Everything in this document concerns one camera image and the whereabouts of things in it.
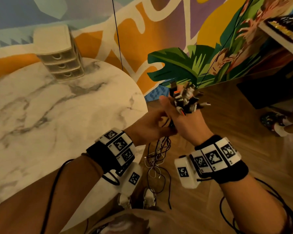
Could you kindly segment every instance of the small drawer organizer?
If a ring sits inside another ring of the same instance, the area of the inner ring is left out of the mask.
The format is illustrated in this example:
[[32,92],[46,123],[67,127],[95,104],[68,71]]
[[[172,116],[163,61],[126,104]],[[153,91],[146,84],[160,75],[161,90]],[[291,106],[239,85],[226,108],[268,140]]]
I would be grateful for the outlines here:
[[82,58],[67,25],[34,30],[37,57],[58,81],[82,77]]

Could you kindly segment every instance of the hand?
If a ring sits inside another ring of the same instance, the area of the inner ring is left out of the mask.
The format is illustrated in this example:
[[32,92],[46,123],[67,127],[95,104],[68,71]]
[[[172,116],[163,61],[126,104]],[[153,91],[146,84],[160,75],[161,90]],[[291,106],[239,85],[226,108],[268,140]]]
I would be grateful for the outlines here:
[[158,125],[158,122],[162,121],[164,116],[167,116],[164,109],[152,110],[124,131],[129,135],[135,146],[148,144],[159,138],[176,134],[175,128]]
[[198,146],[214,135],[206,125],[200,110],[184,116],[178,113],[168,97],[160,96],[159,100],[168,117],[173,120],[178,133],[192,145]]

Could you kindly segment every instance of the forearm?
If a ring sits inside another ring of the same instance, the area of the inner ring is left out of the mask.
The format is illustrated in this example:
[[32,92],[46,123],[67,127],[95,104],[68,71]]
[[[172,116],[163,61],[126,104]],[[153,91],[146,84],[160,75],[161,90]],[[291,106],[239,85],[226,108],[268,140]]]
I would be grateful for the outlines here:
[[[0,204],[0,233],[40,233],[51,187],[58,170]],[[86,156],[68,163],[58,180],[46,234],[59,233],[102,177],[99,165]]]
[[253,177],[220,185],[241,231],[245,233],[280,233],[286,212]]

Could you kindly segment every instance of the white marble tabletop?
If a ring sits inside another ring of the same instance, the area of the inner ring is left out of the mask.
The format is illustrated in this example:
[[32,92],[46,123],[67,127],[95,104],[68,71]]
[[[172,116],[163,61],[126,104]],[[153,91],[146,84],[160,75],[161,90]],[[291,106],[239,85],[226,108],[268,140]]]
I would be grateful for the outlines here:
[[[56,81],[35,63],[0,78],[0,203],[78,157],[112,127],[125,129],[147,112],[126,73],[83,59],[86,75]],[[145,146],[138,147],[137,162]],[[63,230],[94,214],[118,193],[101,179]]]

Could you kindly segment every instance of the wristband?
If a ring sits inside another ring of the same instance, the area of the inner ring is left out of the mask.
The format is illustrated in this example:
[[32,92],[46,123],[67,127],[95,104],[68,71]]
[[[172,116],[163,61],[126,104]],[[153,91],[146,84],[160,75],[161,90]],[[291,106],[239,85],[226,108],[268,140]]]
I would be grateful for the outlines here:
[[226,137],[213,135],[195,149],[190,158],[201,178],[211,177],[223,184],[239,181],[248,174],[247,165]]
[[103,173],[123,173],[134,160],[136,147],[130,137],[117,128],[109,130],[86,149],[88,157],[99,164]]

